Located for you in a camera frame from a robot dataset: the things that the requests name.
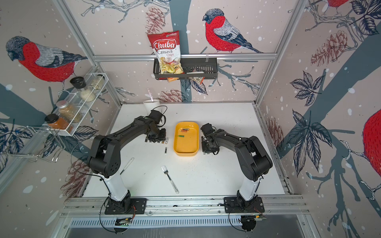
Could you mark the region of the yellow plastic storage box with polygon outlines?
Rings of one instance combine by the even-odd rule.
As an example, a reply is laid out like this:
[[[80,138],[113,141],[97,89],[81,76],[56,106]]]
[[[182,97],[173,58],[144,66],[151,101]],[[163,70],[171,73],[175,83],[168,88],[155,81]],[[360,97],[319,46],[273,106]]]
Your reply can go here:
[[[189,128],[188,132],[180,132],[181,128]],[[181,157],[191,157],[199,150],[199,126],[195,122],[179,122],[175,128],[174,152]]]

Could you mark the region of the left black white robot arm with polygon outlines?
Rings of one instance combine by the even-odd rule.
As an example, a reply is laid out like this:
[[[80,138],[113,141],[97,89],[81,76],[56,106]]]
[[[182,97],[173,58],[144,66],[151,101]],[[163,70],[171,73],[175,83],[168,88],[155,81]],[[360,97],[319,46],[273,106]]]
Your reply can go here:
[[[107,208],[112,213],[126,214],[133,209],[131,193],[125,186],[121,172],[121,149],[135,138],[146,135],[148,141],[156,143],[166,140],[166,130],[160,125],[166,122],[163,113],[152,110],[148,116],[139,116],[123,129],[94,138],[87,166],[99,175],[108,189]]]

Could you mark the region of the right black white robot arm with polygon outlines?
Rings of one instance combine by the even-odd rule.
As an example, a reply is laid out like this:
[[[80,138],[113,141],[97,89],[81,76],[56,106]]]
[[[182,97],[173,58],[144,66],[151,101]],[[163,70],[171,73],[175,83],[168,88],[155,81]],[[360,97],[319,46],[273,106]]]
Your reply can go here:
[[[263,144],[256,136],[239,137],[225,130],[216,129],[212,124],[201,127],[202,151],[204,154],[217,155],[221,147],[236,154],[244,180],[235,197],[225,197],[225,212],[231,213],[264,213],[262,198],[257,191],[264,175],[273,167],[273,162]]]

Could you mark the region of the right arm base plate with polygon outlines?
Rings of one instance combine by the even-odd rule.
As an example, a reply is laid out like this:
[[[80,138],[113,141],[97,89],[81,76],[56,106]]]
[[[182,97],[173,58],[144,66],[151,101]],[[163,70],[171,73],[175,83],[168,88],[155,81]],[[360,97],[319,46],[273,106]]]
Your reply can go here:
[[[224,197],[225,213],[264,213],[264,203],[261,197],[256,196],[250,201],[240,197]]]

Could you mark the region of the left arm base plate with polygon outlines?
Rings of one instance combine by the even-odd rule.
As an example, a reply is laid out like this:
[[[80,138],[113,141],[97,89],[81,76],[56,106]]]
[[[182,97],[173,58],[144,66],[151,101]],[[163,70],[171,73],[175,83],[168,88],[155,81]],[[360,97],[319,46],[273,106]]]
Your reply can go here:
[[[146,198],[126,198],[123,201],[110,199],[106,203],[105,215],[144,214]]]

